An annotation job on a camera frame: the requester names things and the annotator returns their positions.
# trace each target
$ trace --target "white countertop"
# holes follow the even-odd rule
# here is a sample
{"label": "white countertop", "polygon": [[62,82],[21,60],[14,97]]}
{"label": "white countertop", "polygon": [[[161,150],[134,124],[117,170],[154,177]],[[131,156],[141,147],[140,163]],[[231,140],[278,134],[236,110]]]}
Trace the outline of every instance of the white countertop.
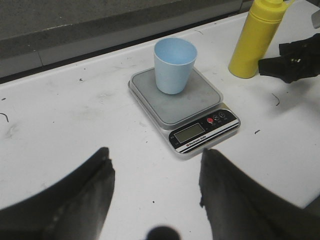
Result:
{"label": "white countertop", "polygon": [[[319,8],[297,0],[266,53],[319,30]],[[249,176],[304,207],[320,193],[320,76],[286,84],[228,71],[246,13],[174,34],[198,50],[195,67],[241,119],[220,150]],[[183,240],[211,240],[199,205],[201,155],[177,158],[128,90],[131,76],[153,67],[157,40],[0,85],[0,208],[30,197],[110,149],[115,190],[101,240],[142,240],[158,225]]]}

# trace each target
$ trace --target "scale control panel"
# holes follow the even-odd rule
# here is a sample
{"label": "scale control panel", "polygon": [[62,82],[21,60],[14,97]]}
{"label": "scale control panel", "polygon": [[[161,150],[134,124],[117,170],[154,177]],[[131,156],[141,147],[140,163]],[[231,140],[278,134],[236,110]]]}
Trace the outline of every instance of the scale control panel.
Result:
{"label": "scale control panel", "polygon": [[173,130],[169,142],[178,153],[185,154],[239,126],[239,119],[230,110],[219,109]]}

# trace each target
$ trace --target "plastic cup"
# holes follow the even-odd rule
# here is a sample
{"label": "plastic cup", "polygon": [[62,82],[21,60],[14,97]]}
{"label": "plastic cup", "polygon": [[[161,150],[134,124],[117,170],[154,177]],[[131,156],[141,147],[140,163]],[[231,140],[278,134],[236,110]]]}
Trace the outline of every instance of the plastic cup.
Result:
{"label": "plastic cup", "polygon": [[154,72],[157,88],[165,94],[182,92],[196,58],[196,47],[186,40],[170,37],[158,41],[154,46]]}

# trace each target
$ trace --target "silver scale base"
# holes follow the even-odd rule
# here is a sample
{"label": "silver scale base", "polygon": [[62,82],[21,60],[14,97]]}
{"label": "silver scale base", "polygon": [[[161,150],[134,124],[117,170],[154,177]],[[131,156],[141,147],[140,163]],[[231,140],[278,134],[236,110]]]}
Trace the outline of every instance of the silver scale base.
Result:
{"label": "silver scale base", "polygon": [[138,72],[128,83],[129,89],[136,100],[147,112],[155,126],[164,136],[173,151],[182,158],[190,158],[203,150],[230,137],[231,132],[240,126],[240,120],[235,116],[237,126],[232,131],[226,131],[219,137],[195,147],[191,151],[182,153],[177,151],[169,140],[170,135],[178,129],[188,128],[191,123],[210,116],[210,113],[221,109],[230,109],[223,103],[223,95],[195,68],[190,74],[184,90],[170,95],[161,92],[156,86],[154,68]]}

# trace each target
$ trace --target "yellow bottle cap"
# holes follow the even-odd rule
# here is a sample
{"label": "yellow bottle cap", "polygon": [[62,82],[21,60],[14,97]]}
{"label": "yellow bottle cap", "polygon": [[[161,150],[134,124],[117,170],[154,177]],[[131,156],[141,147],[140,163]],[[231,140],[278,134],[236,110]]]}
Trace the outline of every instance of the yellow bottle cap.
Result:
{"label": "yellow bottle cap", "polygon": [[254,0],[250,13],[263,21],[279,22],[293,2],[286,4],[283,0]]}

